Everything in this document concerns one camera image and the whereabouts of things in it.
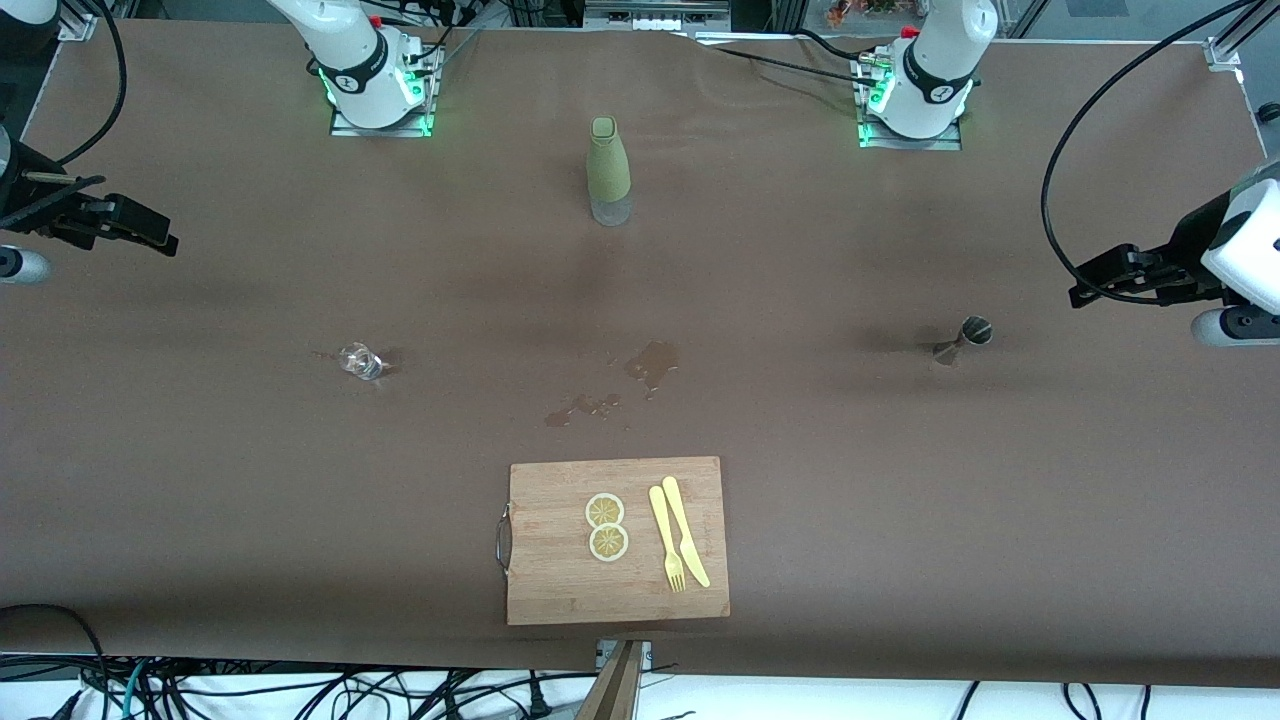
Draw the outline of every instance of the blue cable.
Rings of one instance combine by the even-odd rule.
[[[132,715],[129,708],[133,706],[133,688],[138,685],[138,675],[142,674],[142,667],[146,664],[146,659],[140,660],[138,664],[133,666],[133,673],[129,673],[129,682],[124,685],[124,700],[120,701],[120,720],[129,720],[129,716]]]

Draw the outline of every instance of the green bottle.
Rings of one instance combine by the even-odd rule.
[[[621,225],[631,217],[631,165],[618,122],[608,115],[591,120],[586,192],[591,196],[591,215],[602,225]]]

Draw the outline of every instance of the tabletop surface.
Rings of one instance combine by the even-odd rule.
[[[859,149],[838,81],[664,33],[481,33],[407,141],[328,137],[288,26],[122,32],[128,102],[70,169],[182,246],[10,238],[55,275],[0,299],[0,601],[119,655],[576,667],[631,633],[684,671],[1280,680],[1274,351],[1196,345],[1208,305],[1073,311],[1039,228],[1138,47],[993,45],[964,151],[913,154]],[[105,32],[65,46],[27,142],[77,145],[114,73]],[[1174,47],[1082,126],[1057,231],[1160,245],[1260,160],[1235,79]],[[995,341],[934,364],[969,314]],[[344,374],[352,341],[398,372]],[[620,401],[549,427],[580,395]],[[511,464],[684,455],[723,460],[731,618],[504,625]]]

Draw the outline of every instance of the lemon slice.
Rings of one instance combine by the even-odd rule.
[[[602,492],[586,501],[586,521],[593,528],[604,523],[621,523],[623,515],[626,511],[622,509],[622,501],[612,492]]]
[[[591,537],[586,546],[591,548],[591,555],[603,562],[613,562],[627,552],[630,544],[627,532],[617,523],[604,523],[591,530]]]

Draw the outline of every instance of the cutting board handle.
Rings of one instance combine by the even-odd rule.
[[[511,503],[502,509],[502,518],[498,518],[498,550],[494,553],[503,575],[511,574]]]

